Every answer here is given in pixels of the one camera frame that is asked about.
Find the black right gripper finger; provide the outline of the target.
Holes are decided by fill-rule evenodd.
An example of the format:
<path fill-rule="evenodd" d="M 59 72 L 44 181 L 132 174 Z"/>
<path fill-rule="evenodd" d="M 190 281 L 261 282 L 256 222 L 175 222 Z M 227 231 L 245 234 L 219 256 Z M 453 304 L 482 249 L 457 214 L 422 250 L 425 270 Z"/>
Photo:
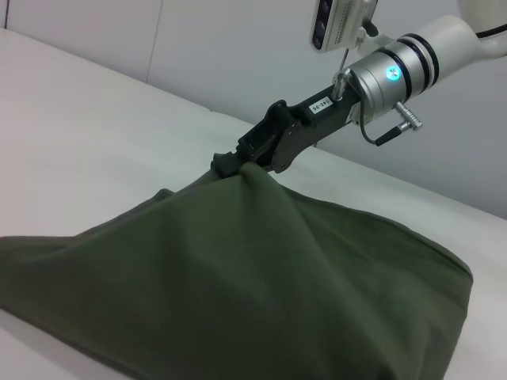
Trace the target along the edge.
<path fill-rule="evenodd" d="M 212 168 L 220 178 L 229 178 L 237 175 L 245 163 L 246 156 L 240 151 L 214 154 Z"/>

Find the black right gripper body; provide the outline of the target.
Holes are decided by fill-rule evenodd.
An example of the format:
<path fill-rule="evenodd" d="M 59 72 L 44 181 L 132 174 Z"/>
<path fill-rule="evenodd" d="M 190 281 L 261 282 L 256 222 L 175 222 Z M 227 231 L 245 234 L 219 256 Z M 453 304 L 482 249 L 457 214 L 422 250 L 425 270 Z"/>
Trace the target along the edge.
<path fill-rule="evenodd" d="M 344 127 L 360 97 L 350 86 L 340 101 L 333 101 L 331 93 L 328 87 L 297 105 L 272 104 L 265 117 L 239 139 L 240 162 L 281 173 L 306 148 Z"/>

